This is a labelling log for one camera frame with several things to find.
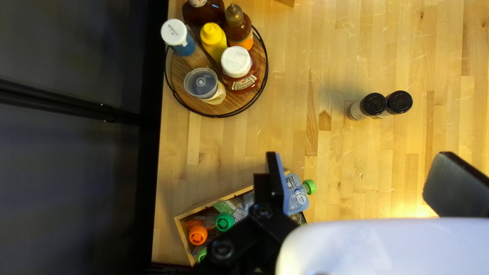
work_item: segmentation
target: black bottle cap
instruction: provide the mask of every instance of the black bottle cap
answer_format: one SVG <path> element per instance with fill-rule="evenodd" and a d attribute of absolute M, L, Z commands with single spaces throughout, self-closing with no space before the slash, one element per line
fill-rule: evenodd
<path fill-rule="evenodd" d="M 406 91 L 395 91 L 387 96 L 389 113 L 402 114 L 413 106 L 413 97 Z"/>
<path fill-rule="evenodd" d="M 387 101 L 385 96 L 378 92 L 366 95 L 360 103 L 360 109 L 366 115 L 377 116 L 385 111 Z"/>

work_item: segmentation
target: wooden countertop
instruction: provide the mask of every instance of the wooden countertop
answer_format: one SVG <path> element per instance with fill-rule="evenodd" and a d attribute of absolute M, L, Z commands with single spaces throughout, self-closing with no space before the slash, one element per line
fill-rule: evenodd
<path fill-rule="evenodd" d="M 170 0 L 169 18 L 183 3 Z M 153 261 L 188 264 L 173 218 L 251 184 L 266 151 L 316 181 L 309 222 L 436 215 L 421 193 L 439 151 L 489 171 L 487 1 L 233 3 L 264 39 L 268 83 L 225 119 L 189 112 L 164 87 Z M 344 116 L 350 102 L 396 90 L 412 94 L 408 113 Z"/>

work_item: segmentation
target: wooden lazy susan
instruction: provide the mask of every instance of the wooden lazy susan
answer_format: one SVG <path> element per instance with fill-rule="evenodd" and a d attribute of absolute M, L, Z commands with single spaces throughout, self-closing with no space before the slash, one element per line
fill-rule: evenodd
<path fill-rule="evenodd" d="M 253 27 L 253 36 L 255 42 L 249 51 L 259 63 L 259 80 L 256 87 L 243 94 L 234 94 L 226 91 L 226 98 L 219 105 L 210 105 L 197 98 L 191 96 L 183 87 L 185 76 L 191 71 L 185 61 L 173 54 L 173 51 L 168 47 L 166 52 L 166 70 L 165 78 L 168 86 L 173 92 L 175 99 L 188 110 L 213 118 L 224 118 L 237 115 L 248 109 L 262 94 L 268 78 L 268 57 L 267 49 L 263 43 L 260 33 Z M 214 70 L 217 75 L 220 75 L 218 70 Z"/>

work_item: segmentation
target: screw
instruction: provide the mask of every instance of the screw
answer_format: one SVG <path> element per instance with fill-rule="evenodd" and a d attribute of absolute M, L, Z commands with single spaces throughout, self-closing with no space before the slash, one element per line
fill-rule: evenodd
<path fill-rule="evenodd" d="M 267 205 L 255 205 L 253 207 L 253 215 L 258 218 L 268 219 L 272 216 L 273 210 Z"/>
<path fill-rule="evenodd" d="M 212 255 L 218 260 L 229 259 L 234 253 L 234 245 L 227 240 L 215 240 L 212 243 Z"/>

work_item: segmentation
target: yellow mustard bottle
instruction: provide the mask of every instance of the yellow mustard bottle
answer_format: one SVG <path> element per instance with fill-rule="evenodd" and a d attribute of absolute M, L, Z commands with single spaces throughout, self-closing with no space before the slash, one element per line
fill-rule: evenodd
<path fill-rule="evenodd" d="M 206 23 L 200 29 L 200 39 L 202 46 L 217 62 L 221 62 L 221 56 L 227 48 L 226 35 L 224 31 L 216 23 Z"/>

